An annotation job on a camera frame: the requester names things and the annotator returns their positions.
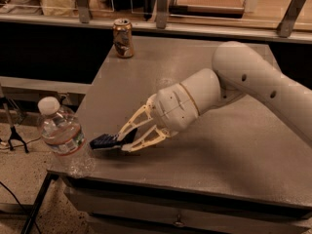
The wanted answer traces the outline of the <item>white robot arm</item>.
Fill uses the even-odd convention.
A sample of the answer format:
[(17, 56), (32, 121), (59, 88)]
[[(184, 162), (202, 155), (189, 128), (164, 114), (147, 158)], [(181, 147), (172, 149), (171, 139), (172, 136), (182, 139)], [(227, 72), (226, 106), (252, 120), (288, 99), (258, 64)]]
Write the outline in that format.
[(272, 66), (249, 46), (239, 42), (220, 44), (212, 66), (151, 96), (119, 131), (130, 132), (151, 122), (146, 133), (124, 144), (134, 152), (184, 131), (209, 110), (249, 95), (284, 122), (303, 141), (312, 143), (312, 92)]

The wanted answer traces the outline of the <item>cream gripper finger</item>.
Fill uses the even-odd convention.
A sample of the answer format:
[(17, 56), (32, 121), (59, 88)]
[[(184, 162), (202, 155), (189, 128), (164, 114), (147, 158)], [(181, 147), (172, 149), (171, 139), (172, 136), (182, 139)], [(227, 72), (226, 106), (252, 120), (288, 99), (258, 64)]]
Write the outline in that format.
[(118, 141), (132, 141), (135, 139), (139, 127), (149, 123), (152, 120), (151, 109), (143, 105), (121, 128), (118, 132)]
[(155, 145), (168, 137), (170, 137), (168, 129), (160, 129), (154, 125), (137, 140), (132, 143), (124, 144), (122, 150), (126, 152), (136, 152), (148, 146)]

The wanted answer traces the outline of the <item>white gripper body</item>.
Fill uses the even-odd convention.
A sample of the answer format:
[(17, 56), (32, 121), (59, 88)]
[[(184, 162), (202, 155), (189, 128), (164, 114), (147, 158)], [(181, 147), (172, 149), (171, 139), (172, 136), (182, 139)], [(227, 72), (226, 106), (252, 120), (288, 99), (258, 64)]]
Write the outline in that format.
[(179, 83), (159, 90), (146, 105), (156, 125), (171, 137), (186, 130), (199, 117), (192, 97)]

